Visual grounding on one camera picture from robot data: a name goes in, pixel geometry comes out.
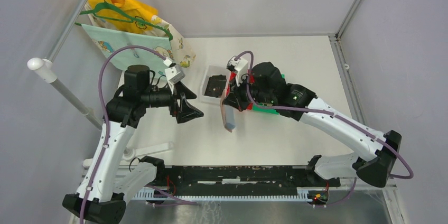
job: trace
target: green hanger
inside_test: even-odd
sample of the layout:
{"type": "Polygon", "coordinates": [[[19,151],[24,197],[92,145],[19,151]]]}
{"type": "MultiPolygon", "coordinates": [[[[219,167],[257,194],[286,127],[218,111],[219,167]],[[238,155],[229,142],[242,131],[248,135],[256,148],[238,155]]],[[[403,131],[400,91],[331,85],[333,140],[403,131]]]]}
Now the green hanger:
{"type": "Polygon", "coordinates": [[[151,24],[151,23],[149,23],[149,22],[145,22],[145,21],[143,21],[143,20],[141,20],[141,19],[132,17],[132,16],[126,14],[125,12],[123,12],[123,10],[121,10],[121,9],[118,8],[117,6],[112,5],[112,4],[109,4],[109,3],[107,3],[107,2],[101,2],[101,3],[98,3],[98,4],[95,6],[94,9],[92,9],[92,10],[87,10],[87,11],[82,11],[82,12],[79,13],[79,14],[80,14],[80,15],[83,15],[83,14],[93,14],[93,15],[94,15],[95,17],[97,17],[97,18],[103,18],[103,19],[112,20],[112,21],[119,21],[119,22],[128,22],[128,23],[138,22],[138,23],[145,24],[145,25],[154,27],[154,28],[156,28],[156,29],[159,29],[159,30],[165,32],[165,34],[168,36],[168,39],[169,39],[170,41],[173,40],[173,35],[169,32],[168,29],[164,29],[163,27],[160,27],[160,26],[151,24]],[[109,9],[109,10],[115,11],[115,12],[119,13],[120,15],[122,15],[122,16],[128,18],[128,20],[115,19],[115,18],[106,17],[106,16],[100,16],[100,15],[97,15],[97,14],[96,14],[96,13],[98,13],[99,11],[101,11],[101,10],[103,10],[103,9],[109,9]]]}

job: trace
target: floor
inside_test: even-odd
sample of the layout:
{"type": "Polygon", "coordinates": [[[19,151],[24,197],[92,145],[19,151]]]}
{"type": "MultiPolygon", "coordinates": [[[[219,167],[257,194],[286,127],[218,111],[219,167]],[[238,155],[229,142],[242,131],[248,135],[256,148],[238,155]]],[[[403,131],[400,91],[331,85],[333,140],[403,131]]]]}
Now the floor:
{"type": "MultiPolygon", "coordinates": [[[[270,61],[286,81],[301,84],[342,113],[350,114],[327,36],[187,39],[197,53],[182,80],[199,93],[208,65],[225,67],[234,55],[252,50],[254,64],[270,61]]],[[[218,105],[198,99],[190,102],[203,118],[178,125],[167,108],[152,108],[140,121],[128,147],[145,147],[167,141],[174,150],[153,155],[167,165],[298,165],[313,155],[352,152],[324,132],[290,118],[255,111],[235,111],[237,128],[227,132],[218,105]]]]}
{"type": "MultiPolygon", "coordinates": [[[[331,192],[337,200],[344,191],[331,192]]],[[[313,209],[303,202],[202,202],[199,206],[177,206],[153,209],[143,201],[131,201],[122,224],[239,224],[239,223],[331,223],[387,224],[380,190],[356,191],[344,204],[326,209],[313,209]]]]}

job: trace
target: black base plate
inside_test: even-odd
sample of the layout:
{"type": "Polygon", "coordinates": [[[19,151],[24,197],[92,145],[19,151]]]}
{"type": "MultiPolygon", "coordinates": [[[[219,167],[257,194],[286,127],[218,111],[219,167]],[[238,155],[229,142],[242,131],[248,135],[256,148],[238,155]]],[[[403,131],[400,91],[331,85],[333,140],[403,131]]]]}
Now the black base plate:
{"type": "MultiPolygon", "coordinates": [[[[297,187],[326,186],[326,180],[305,166],[166,166],[163,174],[163,179],[152,184],[166,186],[169,176],[176,195],[182,196],[297,195],[297,187]],[[223,179],[256,183],[222,184],[223,179]]],[[[331,187],[341,185],[339,179],[328,183],[331,187]]]]}

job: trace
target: transparent plastic box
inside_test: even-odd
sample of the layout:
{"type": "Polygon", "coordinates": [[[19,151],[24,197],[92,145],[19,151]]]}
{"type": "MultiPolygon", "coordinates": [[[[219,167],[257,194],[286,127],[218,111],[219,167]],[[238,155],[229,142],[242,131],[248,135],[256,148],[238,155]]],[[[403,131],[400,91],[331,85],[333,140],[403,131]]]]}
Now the transparent plastic box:
{"type": "Polygon", "coordinates": [[[226,87],[227,87],[227,85],[229,85],[230,74],[231,74],[231,72],[229,70],[227,70],[225,67],[209,65],[207,67],[206,72],[204,73],[204,77],[202,79],[199,100],[201,102],[206,102],[208,104],[219,105],[220,98],[205,95],[207,84],[209,82],[209,78],[214,75],[225,75],[226,76],[226,87]]]}

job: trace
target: red wire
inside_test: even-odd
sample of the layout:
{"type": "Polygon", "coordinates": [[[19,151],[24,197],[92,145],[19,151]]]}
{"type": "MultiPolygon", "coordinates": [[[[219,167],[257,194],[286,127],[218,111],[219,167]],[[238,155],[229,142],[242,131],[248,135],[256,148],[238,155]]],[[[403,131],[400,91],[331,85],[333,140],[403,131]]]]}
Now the red wire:
{"type": "Polygon", "coordinates": [[[173,192],[173,196],[174,196],[176,194],[176,185],[174,185],[173,181],[171,181],[171,180],[170,180],[170,183],[172,183],[173,187],[174,187],[174,192],[173,192]]]}

